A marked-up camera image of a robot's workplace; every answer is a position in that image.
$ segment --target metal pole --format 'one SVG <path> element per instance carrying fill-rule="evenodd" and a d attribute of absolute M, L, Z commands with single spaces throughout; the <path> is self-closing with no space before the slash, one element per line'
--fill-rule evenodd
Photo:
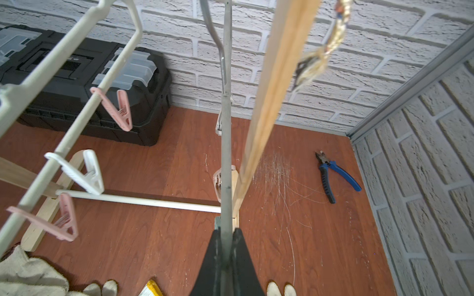
<path fill-rule="evenodd" d="M 232 141 L 230 122 L 231 59 L 232 59 L 232 0 L 226 0 L 224 12 L 224 56 L 226 81 L 222 95 L 220 240 L 222 242 L 221 296 L 233 294 L 230 251 L 232 247 Z"/>
<path fill-rule="evenodd" d="M 219 206 L 199 205 L 199 204 L 191 204 L 191 203 L 183 203 L 183 202 L 167 201 L 167 200 L 159 200 L 159 199 L 139 198 L 139 197 L 125 197 L 125 196 L 110 195 L 110 194 L 93 195 L 93 194 L 83 192 L 83 191 L 65 190 L 65 189 L 59 189 L 56 191 L 57 195 L 60 195 L 61 193 L 67 193 L 71 197 L 75 197 L 75 198 L 103 200 L 103 201 L 110 201 L 110 202 L 123 203 L 123 204 L 132 204 L 132 205 L 159 206 L 159 207 L 167 207 L 167 208 L 172 208 L 172 209 L 220 213 Z"/>

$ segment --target pink clothespin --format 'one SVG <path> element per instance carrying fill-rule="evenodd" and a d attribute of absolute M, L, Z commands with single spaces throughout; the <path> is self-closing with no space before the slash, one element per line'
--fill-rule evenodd
<path fill-rule="evenodd" d="M 61 193 L 58 198 L 59 207 L 61 210 L 61 218 L 59 218 L 54 224 L 51 224 L 45 219 L 38 218 L 35 215 L 15 206 L 9 206 L 7 211 L 24 216 L 31 223 L 44 229 L 44 231 L 51 233 L 61 241 L 66 240 L 68 242 L 72 242 L 79 235 L 73 199 L 67 193 Z"/>
<path fill-rule="evenodd" d="M 124 90 L 117 90 L 118 108 L 117 110 L 109 100 L 109 98 L 102 92 L 101 89 L 91 87 L 91 93 L 97 92 L 102 98 L 102 106 L 107 110 L 115 122 L 126 132 L 129 132 L 132 125 L 132 113 L 130 112 L 130 103 L 128 102 L 127 92 Z"/>

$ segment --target brown laminate floor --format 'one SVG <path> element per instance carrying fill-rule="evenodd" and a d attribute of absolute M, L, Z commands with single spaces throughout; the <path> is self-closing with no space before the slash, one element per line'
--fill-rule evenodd
<path fill-rule="evenodd" d="M 213 203 L 212 175 L 220 167 L 216 119 L 172 107 L 153 147 L 81 136 L 69 157 L 80 149 L 95 150 L 106 193 Z M 232 118 L 237 169 L 249 122 Z M 62 136 L 15 124 L 0 140 L 0 157 L 38 173 L 44 153 Z M 314 155 L 319 150 L 362 185 L 348 138 L 274 127 L 240 210 L 240 228 L 262 287 L 272 279 L 280 287 L 294 283 L 300 296 L 395 295 L 365 190 L 355 192 L 331 171 L 337 203 L 330 204 Z M 3 209 L 16 205 L 25 190 L 0 182 L 0 192 L 3 223 L 8 217 Z M 71 290 L 112 278 L 119 295 L 134 296 L 153 278 L 166 296 L 189 294 L 217 214 L 77 198 L 74 203 L 79 237 L 61 242 L 47 234 L 32 254 L 62 272 Z"/>

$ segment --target wire cutters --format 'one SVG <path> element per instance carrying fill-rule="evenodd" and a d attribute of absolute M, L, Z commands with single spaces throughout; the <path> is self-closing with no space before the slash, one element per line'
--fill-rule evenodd
<path fill-rule="evenodd" d="M 335 161 L 330 161 L 329 158 L 326 157 L 323 151 L 321 151 L 321 154 L 318 154 L 316 152 L 316 157 L 319 159 L 321 162 L 321 165 L 319 166 L 319 170 L 321 171 L 321 179 L 323 181 L 323 188 L 324 192 L 329 198 L 329 202 L 332 204 L 336 203 L 336 199 L 334 198 L 334 194 L 332 194 L 331 190 L 331 185 L 329 184 L 329 173 L 328 173 L 328 168 L 331 168 L 333 171 L 344 177 L 349 184 L 354 187 L 356 191 L 361 191 L 362 188 L 359 186 L 356 180 L 349 175 L 345 170 L 342 168 L 338 167 Z"/>

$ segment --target white plastic rod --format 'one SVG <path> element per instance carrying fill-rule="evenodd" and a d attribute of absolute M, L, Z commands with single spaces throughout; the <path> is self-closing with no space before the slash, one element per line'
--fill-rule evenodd
<path fill-rule="evenodd" d="M 133 204 L 133 205 L 142 205 L 142 206 L 159 206 L 159 207 L 167 207 L 167 208 L 172 208 L 172 209 L 220 213 L 220 206 L 198 205 L 198 204 L 190 204 L 190 203 L 181 203 L 181 202 L 176 202 L 176 201 L 157 200 L 157 199 L 138 198 L 138 197 L 125 197 L 125 196 L 110 195 L 110 194 L 93 195 L 87 192 L 75 191 L 75 190 L 59 189 L 56 191 L 56 194 L 58 195 L 61 193 L 67 193 L 70 196 L 76 197 L 76 198 L 111 201 L 111 202 L 123 203 L 123 204 Z"/>
<path fill-rule="evenodd" d="M 55 60 L 54 60 L 54 57 L 52 58 L 48 58 L 48 57 L 51 56 L 53 53 L 59 54 L 61 51 L 61 49 L 59 51 L 55 51 L 55 49 L 58 47 L 69 48 L 68 44 L 66 43 L 68 42 L 68 40 L 73 42 L 72 40 L 76 37 L 75 35 L 77 35 L 77 38 L 80 39 L 80 41 L 82 41 L 87 35 L 87 33 L 92 29 L 93 25 L 95 25 L 95 23 L 98 21 L 96 20 L 98 16 L 98 12 L 95 12 L 95 11 L 97 11 L 98 9 L 101 9 L 102 12 L 105 13 L 105 15 L 103 15 L 103 18 L 105 18 L 107 16 L 110 6 L 112 5 L 114 1 L 115 0 L 100 0 L 99 4 L 96 7 L 90 8 L 86 12 L 86 14 L 81 18 L 81 20 L 71 29 L 71 31 L 68 34 L 66 34 L 66 36 L 63 37 L 63 39 L 55 46 L 55 48 L 48 54 L 48 56 L 45 57 L 44 60 L 35 68 L 35 70 L 25 79 L 27 84 L 25 85 L 21 84 L 17 86 L 17 87 L 20 87 L 20 89 L 22 90 L 20 93 L 17 93 L 17 95 L 18 94 L 31 95 L 31 93 L 29 93 L 26 90 L 30 88 L 34 88 L 34 89 L 38 88 L 38 85 L 40 83 L 43 83 L 43 80 L 44 80 L 41 78 L 41 72 L 37 72 L 35 76 L 36 77 L 35 80 L 29 79 L 29 77 L 32 74 L 34 74 L 36 69 L 40 68 L 41 64 L 43 64 L 42 66 L 44 68 L 43 71 L 47 72 L 49 75 L 49 71 L 47 69 L 45 70 L 45 68 L 48 68 L 50 64 L 55 65 Z M 98 87 L 103 92 L 107 92 L 110 85 L 115 80 L 115 77 L 117 76 L 118 72 L 125 65 L 128 57 L 130 57 L 130 55 L 132 54 L 132 51 L 137 46 L 143 33 L 140 17 L 138 16 L 138 11 L 137 11 L 137 8 L 135 7 L 133 0 L 123 0 L 123 2 L 126 3 L 126 5 L 128 6 L 128 9 L 130 10 L 130 14 L 135 24 L 136 30 L 132 38 L 129 40 L 129 42 L 125 46 L 122 53 L 120 53 L 117 60 L 114 62 L 110 70 L 107 72 L 102 82 L 99 84 Z M 73 42 L 72 44 L 75 45 L 75 47 L 71 46 L 70 53 L 66 55 L 67 57 L 71 55 L 71 53 L 74 51 L 74 49 L 76 49 L 76 47 L 80 44 L 80 42 Z M 59 66 L 56 68 L 56 70 L 53 71 L 51 75 L 49 75 L 49 78 L 46 79 L 46 82 L 44 83 L 44 85 L 51 79 L 51 77 L 56 73 L 56 71 L 64 63 L 64 61 L 62 61 L 59 64 Z M 44 87 L 44 85 L 39 88 L 36 94 L 39 93 L 39 91 Z M 86 124 L 89 122 L 92 114 L 95 112 L 95 110 L 99 106 L 100 101 L 101 101 L 101 98 L 98 95 L 98 93 L 94 93 L 91 96 L 91 98 L 87 101 L 82 111 L 79 113 L 78 117 L 74 120 L 73 124 L 71 125 L 69 130 L 66 132 L 66 134 L 62 138 L 61 142 L 56 147 L 55 149 L 56 154 L 62 156 L 63 158 L 66 157 L 66 155 L 71 150 L 74 143 L 77 141 L 77 138 L 79 138 L 79 135 L 82 133 Z M 23 112 L 23 109 L 21 109 L 14 118 L 12 117 L 13 119 L 8 124 L 8 126 L 10 126 L 13 123 L 13 121 L 16 120 L 19 114 Z M 2 115 L 1 112 L 0 112 L 0 119 L 1 119 L 0 136 L 3 135 L 2 132 L 5 132 L 8 129 L 8 128 L 5 128 L 5 130 L 3 130 L 4 118 L 1 117 Z M 46 162 L 44 167 L 41 169 L 41 171 L 37 175 L 36 179 L 31 184 L 30 188 L 26 191 L 25 195 L 22 197 L 22 199 L 18 203 L 18 208 L 23 209 L 27 212 L 30 212 L 33 209 L 33 207 L 38 202 L 40 196 L 43 194 L 46 186 L 53 179 L 53 176 L 56 174 L 57 170 L 59 169 L 59 166 L 60 166 L 59 163 L 53 159 L 50 159 Z M 7 248 L 9 247 L 9 245 L 11 244 L 11 242 L 17 235 L 18 231 L 20 230 L 24 221 L 25 221 L 24 217 L 16 213 L 12 213 L 10 217 L 8 217 L 2 229 L 0 230 L 0 254 L 3 254 L 7 250 Z"/>

